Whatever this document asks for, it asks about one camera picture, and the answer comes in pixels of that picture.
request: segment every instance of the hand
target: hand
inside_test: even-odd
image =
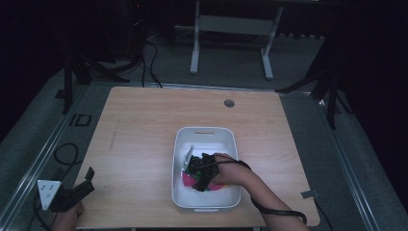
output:
[[[84,211],[82,202],[63,213],[52,213],[52,219],[55,218],[51,227],[53,231],[72,231],[76,229],[78,217]]]
[[[225,153],[214,153],[216,162],[234,160]],[[216,176],[212,183],[224,185],[243,186],[249,176],[254,174],[250,169],[236,163],[218,164],[219,175]]]

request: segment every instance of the black wrist strap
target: black wrist strap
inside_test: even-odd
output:
[[[258,204],[252,197],[251,197],[252,204],[259,210],[259,212],[267,215],[277,215],[277,216],[294,216],[300,217],[303,223],[307,223],[306,216],[298,211],[290,211],[290,210],[274,210],[274,209],[267,209],[262,205]]]

